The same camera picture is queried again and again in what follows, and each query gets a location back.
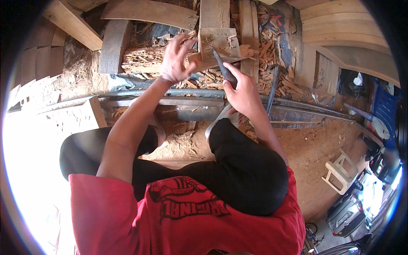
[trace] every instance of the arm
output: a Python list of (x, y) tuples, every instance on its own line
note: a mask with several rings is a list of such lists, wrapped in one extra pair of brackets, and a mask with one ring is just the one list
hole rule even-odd
[(238, 80), (236, 90), (232, 88), (229, 81), (224, 81), (224, 90), (228, 101), (235, 110), (244, 114), (252, 121), (259, 143), (276, 151), (282, 157), (286, 166), (288, 166), (288, 159), (269, 122), (268, 114), (259, 97), (258, 88), (254, 79), (241, 73), (229, 63), (224, 63), (224, 66), (228, 68)]
[(195, 69), (184, 67), (184, 57), (195, 43), (190, 39), (180, 47), (186, 34), (178, 35), (167, 45), (161, 76), (134, 102), (111, 129), (106, 140), (96, 176), (132, 183), (133, 160), (159, 100), (175, 83), (188, 78)]

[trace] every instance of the red t-shirt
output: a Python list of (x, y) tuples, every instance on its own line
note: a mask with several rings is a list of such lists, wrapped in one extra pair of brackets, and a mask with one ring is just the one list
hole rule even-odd
[(268, 217), (241, 213), (194, 179), (150, 183), (137, 202), (127, 182), (71, 174), (72, 222), (78, 251), (88, 254), (207, 254), (212, 249), (300, 254), (305, 226), (296, 181)]

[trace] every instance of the silver car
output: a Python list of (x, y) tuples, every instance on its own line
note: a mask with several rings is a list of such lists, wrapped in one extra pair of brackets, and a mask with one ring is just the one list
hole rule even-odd
[(327, 211), (327, 226), (334, 236), (347, 237), (369, 216), (378, 214), (381, 206), (383, 183), (365, 169), (347, 192)]

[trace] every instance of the black pants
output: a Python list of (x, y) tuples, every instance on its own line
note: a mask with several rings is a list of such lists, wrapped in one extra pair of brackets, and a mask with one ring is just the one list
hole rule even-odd
[[(89, 130), (69, 136), (61, 146), (60, 167), (68, 180), (72, 173), (96, 175), (111, 128)], [(288, 191), (288, 173), (275, 151), (257, 144), (235, 128), (229, 119), (213, 127), (209, 139), (215, 161), (197, 162), (179, 170), (137, 159), (157, 147), (151, 126), (139, 145), (133, 162), (132, 185), (140, 201), (148, 183), (175, 176), (189, 176), (205, 185), (234, 209), (256, 216), (272, 214)]]

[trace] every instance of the hand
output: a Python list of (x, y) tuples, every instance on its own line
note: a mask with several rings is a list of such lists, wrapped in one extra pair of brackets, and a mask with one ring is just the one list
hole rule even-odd
[(244, 114), (249, 119), (259, 114), (259, 111), (264, 111), (254, 78), (241, 73), (241, 71), (229, 63), (224, 62), (224, 66), (231, 71), (238, 81), (236, 89), (232, 88), (229, 81), (223, 81), (228, 102), (230, 102), (235, 110)]
[(163, 58), (160, 74), (172, 84), (187, 79), (197, 66), (195, 63), (192, 63), (187, 69), (184, 67), (184, 58), (186, 57), (187, 51), (191, 49), (197, 41), (197, 39), (190, 39), (180, 47), (180, 42), (187, 37), (187, 34), (177, 35), (166, 46), (166, 53)]

